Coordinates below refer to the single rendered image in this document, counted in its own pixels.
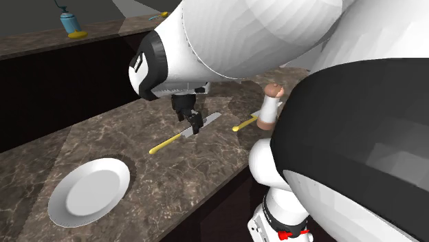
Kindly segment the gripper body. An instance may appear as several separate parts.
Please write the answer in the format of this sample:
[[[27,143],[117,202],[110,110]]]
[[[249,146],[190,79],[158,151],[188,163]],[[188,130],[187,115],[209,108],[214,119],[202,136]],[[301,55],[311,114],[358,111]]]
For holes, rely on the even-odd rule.
[[[172,109],[177,112],[181,112],[186,118],[186,110],[193,109],[196,103],[195,94],[186,94],[186,95],[172,95],[171,96]]]

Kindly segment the white and brown pepper mill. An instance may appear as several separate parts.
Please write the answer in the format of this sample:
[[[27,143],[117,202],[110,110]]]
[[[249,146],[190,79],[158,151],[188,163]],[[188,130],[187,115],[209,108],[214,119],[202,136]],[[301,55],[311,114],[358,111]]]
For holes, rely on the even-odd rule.
[[[265,97],[256,123],[260,129],[269,131],[274,128],[279,100],[285,92],[283,87],[278,83],[266,85],[264,92]]]

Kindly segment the white plate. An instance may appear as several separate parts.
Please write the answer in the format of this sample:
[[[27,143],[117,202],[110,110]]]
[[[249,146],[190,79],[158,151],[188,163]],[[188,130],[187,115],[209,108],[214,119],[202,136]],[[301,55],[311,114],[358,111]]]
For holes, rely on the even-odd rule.
[[[64,228],[77,228],[110,212],[129,187],[130,171],[121,160],[106,157],[87,162],[55,187],[47,207],[50,219]]]

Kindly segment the blue bottle with yellow base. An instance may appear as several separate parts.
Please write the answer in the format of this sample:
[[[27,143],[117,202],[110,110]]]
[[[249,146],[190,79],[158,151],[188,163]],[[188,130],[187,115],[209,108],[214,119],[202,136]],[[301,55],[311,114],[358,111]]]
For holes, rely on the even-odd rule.
[[[62,10],[60,21],[63,24],[63,27],[65,28],[67,32],[67,36],[70,39],[83,39],[88,36],[88,33],[85,31],[82,31],[82,28],[80,24],[78,23],[77,18],[74,14],[67,11],[66,6],[60,6],[58,5],[57,1],[54,0],[54,3],[58,8]]]

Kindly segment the yellow-handled serrated knife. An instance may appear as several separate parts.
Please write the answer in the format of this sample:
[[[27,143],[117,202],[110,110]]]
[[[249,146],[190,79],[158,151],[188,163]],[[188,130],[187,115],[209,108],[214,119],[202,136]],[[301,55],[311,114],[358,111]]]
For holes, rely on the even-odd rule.
[[[214,112],[214,113],[210,114],[209,116],[207,116],[206,118],[203,119],[203,127],[208,126],[211,122],[213,122],[214,120],[216,120],[220,116],[221,116],[221,113],[219,113],[219,112]],[[170,137],[169,139],[165,140],[164,142],[158,144],[157,146],[154,146],[148,153],[151,155],[155,154],[160,149],[162,149],[165,146],[169,145],[170,143],[174,142],[176,139],[178,139],[180,137],[189,138],[192,135],[193,135],[193,128],[190,126],[187,129],[184,129],[182,132],[176,134],[175,136]]]

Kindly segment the yellow-handled table knife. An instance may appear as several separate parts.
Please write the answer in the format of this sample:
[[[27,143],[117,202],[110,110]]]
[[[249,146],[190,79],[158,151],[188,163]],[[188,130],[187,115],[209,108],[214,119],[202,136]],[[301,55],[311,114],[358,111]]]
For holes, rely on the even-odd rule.
[[[232,127],[232,130],[234,132],[237,132],[238,130],[246,127],[247,125],[251,124],[252,122],[256,121],[257,122],[257,126],[262,129],[262,130],[272,130],[274,128],[274,123],[275,123],[275,118],[277,116],[277,109],[282,105],[282,102],[278,102],[276,105],[276,108],[273,108],[271,110],[264,110],[263,114],[266,115],[266,120],[269,120],[269,122],[263,121],[262,119],[259,118],[263,108],[261,108],[258,111],[255,111],[254,113],[251,114],[251,118],[249,120],[246,120],[245,122],[242,122],[241,124],[239,124],[238,126],[234,126]]]

